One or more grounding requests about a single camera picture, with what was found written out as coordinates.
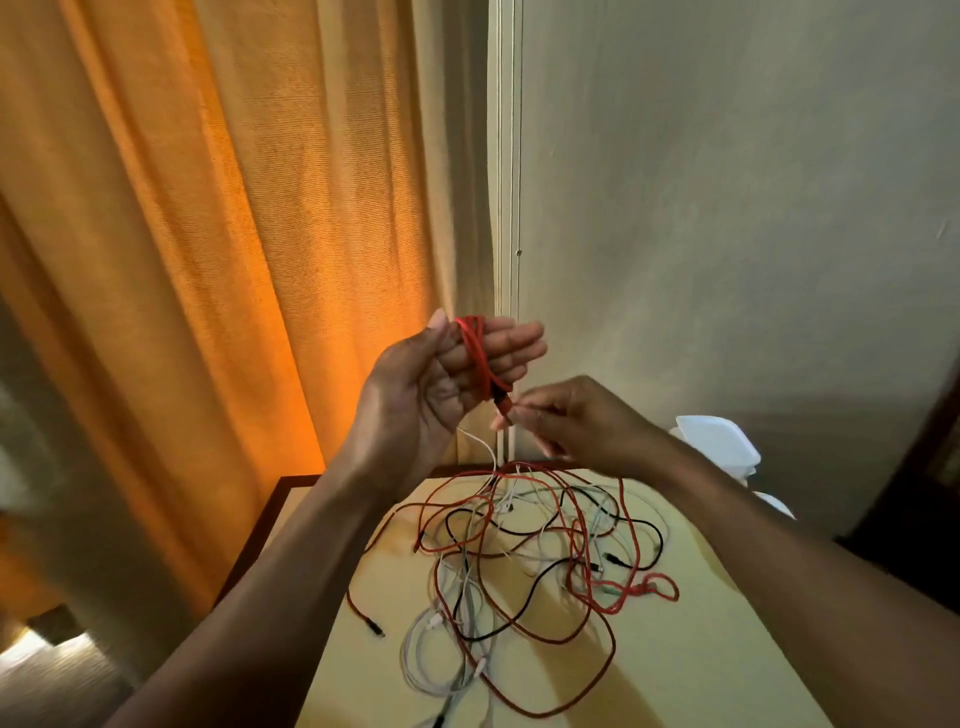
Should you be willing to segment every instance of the white trim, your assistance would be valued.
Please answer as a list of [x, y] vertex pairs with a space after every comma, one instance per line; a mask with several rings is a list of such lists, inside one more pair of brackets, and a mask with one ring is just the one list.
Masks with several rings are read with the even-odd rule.
[[[495, 134], [492, 173], [493, 311], [520, 315], [520, 88], [522, 82], [523, 0], [492, 0], [492, 68], [495, 78], [491, 118]], [[514, 430], [497, 437], [497, 454], [509, 459]]]

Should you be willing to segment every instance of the floor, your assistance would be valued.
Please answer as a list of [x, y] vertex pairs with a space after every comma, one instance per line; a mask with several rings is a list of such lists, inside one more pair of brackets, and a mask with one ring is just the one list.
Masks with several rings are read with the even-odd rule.
[[53, 647], [28, 632], [0, 654], [4, 728], [100, 728], [131, 692], [86, 635]]

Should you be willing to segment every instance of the cable connector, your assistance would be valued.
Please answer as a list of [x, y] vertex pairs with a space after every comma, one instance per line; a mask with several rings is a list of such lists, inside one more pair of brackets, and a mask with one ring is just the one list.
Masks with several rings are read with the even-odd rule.
[[386, 635], [383, 634], [383, 630], [380, 629], [380, 625], [377, 624], [375, 621], [373, 621], [373, 620], [370, 619], [369, 617], [364, 617], [364, 618], [363, 618], [363, 621], [367, 623], [367, 626], [370, 627], [370, 631], [373, 632], [374, 635], [376, 635], [377, 637], [379, 637], [379, 638], [381, 638], [381, 639], [384, 638], [384, 637], [386, 637]]
[[623, 567], [624, 569], [632, 569], [634, 567], [633, 564], [628, 564], [627, 562], [623, 561], [617, 556], [614, 556], [611, 553], [605, 553], [603, 557], [607, 559], [607, 561], [609, 561], [611, 564], [614, 564], [615, 566]]

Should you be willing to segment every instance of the table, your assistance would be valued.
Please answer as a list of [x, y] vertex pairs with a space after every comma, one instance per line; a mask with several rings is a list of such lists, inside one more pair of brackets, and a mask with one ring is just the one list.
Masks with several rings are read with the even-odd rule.
[[[592, 482], [615, 482], [589, 471], [576, 472]], [[253, 543], [248, 543], [246, 556], [238, 560], [240, 567], [244, 560], [249, 567], [315, 479], [281, 480], [280, 495], [275, 494], [268, 503], [267, 518], [261, 518], [254, 530]], [[411, 499], [423, 499], [441, 482], [425, 480]], [[459, 479], [450, 486], [450, 499], [475, 491], [480, 482], [478, 478]], [[617, 641], [614, 662], [594, 690], [570, 711], [532, 720], [498, 703], [493, 724], [829, 726], [696, 528], [650, 488], [628, 481], [627, 491], [632, 517], [653, 522], [662, 517], [669, 529], [658, 570], [677, 582], [680, 600], [668, 602], [654, 595], [632, 598], [611, 618]], [[352, 581], [354, 600], [380, 624], [386, 637], [375, 637], [346, 603], [342, 605], [298, 726], [414, 726], [425, 720], [430, 725], [438, 712], [440, 700], [407, 687], [398, 663], [403, 635], [428, 603], [427, 580], [433, 565], [432, 558], [412, 552], [417, 511], [407, 509], [394, 519]], [[641, 550], [651, 543], [641, 541]], [[242, 575], [244, 570], [234, 571]], [[529, 590], [530, 577], [507, 559], [485, 562], [484, 577], [501, 603], [514, 611]], [[569, 595], [564, 598], [552, 579], [544, 581], [550, 582], [548, 588], [538, 589], [523, 621], [541, 633], [561, 636], [579, 621], [582, 608], [572, 603]], [[436, 666], [434, 678], [440, 679], [454, 669], [457, 651], [441, 629], [435, 632], [428, 661]], [[525, 707], [545, 710], [579, 691], [602, 664], [608, 641], [595, 617], [579, 637], [562, 646], [533, 643], [508, 632], [493, 656], [493, 678]], [[474, 685], [446, 725], [477, 726], [486, 707], [486, 687]]]

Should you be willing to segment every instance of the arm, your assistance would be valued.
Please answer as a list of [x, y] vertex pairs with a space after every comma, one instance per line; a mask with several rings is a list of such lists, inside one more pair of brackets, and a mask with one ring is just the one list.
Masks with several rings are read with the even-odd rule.
[[804, 533], [588, 377], [525, 393], [512, 418], [548, 455], [641, 480], [676, 505], [835, 725], [960, 725], [956, 615]]
[[[540, 324], [488, 322], [507, 382], [543, 356]], [[439, 464], [480, 401], [442, 311], [394, 344], [364, 384], [346, 441], [276, 540], [108, 726], [293, 725], [364, 546], [394, 503]]]

